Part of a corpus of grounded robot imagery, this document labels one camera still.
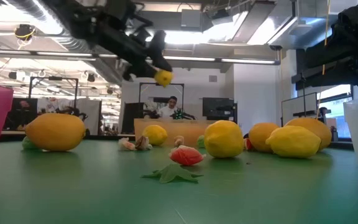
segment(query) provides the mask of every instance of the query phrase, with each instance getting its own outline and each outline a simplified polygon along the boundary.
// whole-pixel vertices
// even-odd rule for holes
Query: red strawberry
[[[195,148],[179,146],[178,148],[172,150],[169,157],[171,160],[181,165],[191,166],[201,162],[205,155],[201,155],[201,153]]]

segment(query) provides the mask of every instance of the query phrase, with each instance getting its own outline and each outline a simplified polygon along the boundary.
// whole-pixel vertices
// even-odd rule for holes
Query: window
[[[333,88],[321,92],[320,108],[325,107],[331,110],[330,114],[326,114],[327,118],[335,118],[336,129],[339,138],[350,138],[349,127],[345,122],[343,103],[351,101],[351,86],[338,85]]]
[[[329,101],[326,103],[321,103],[320,108],[326,107],[331,110],[330,114],[326,114],[327,118],[335,118],[336,119],[336,129],[338,132],[339,138],[350,138],[351,133],[349,131],[349,127],[345,122],[343,103],[351,101],[352,98],[348,97],[341,100]]]

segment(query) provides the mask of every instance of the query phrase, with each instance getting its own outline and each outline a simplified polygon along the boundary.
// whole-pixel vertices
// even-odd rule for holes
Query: yellow lemon
[[[217,121],[205,129],[204,144],[208,153],[217,158],[238,156],[244,149],[240,127],[232,121]]]
[[[172,81],[172,78],[173,78],[173,73],[172,72],[168,72],[168,71],[165,71],[165,70],[159,70],[155,75],[154,75],[154,79],[155,81],[166,87],[167,85],[171,84],[171,81]]]
[[[273,152],[282,157],[307,158],[315,155],[320,138],[300,126],[277,128],[266,140]]]
[[[251,130],[249,130],[249,140],[251,144],[258,152],[272,153],[272,149],[266,144],[266,139],[270,137],[270,134],[279,128],[274,123],[259,123],[255,124]]]
[[[25,134],[40,149],[68,151],[82,141],[85,125],[73,115],[46,113],[29,123]]]
[[[158,125],[149,125],[143,130],[143,136],[149,137],[149,143],[159,146],[167,140],[168,134],[165,129]]]
[[[331,130],[321,121],[313,118],[295,118],[289,121],[287,125],[290,126],[301,126],[311,131],[321,139],[321,145],[319,150],[327,148],[331,143],[333,134]]]

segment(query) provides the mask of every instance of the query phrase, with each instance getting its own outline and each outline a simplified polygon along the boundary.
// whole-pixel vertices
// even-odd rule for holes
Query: green leaf
[[[162,170],[155,170],[153,174],[142,175],[142,177],[159,177],[161,184],[169,183],[173,180],[187,180],[198,183],[194,177],[201,177],[202,175],[192,174],[190,171],[182,168],[179,164],[170,164]]]

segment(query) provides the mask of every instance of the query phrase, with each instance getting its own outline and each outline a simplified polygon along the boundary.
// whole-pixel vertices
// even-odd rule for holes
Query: green tabletop
[[[171,164],[169,150],[83,141],[72,152],[24,152],[21,142],[0,143],[0,223],[358,224],[352,151],[207,156],[189,168],[204,174],[198,184],[140,178]]]

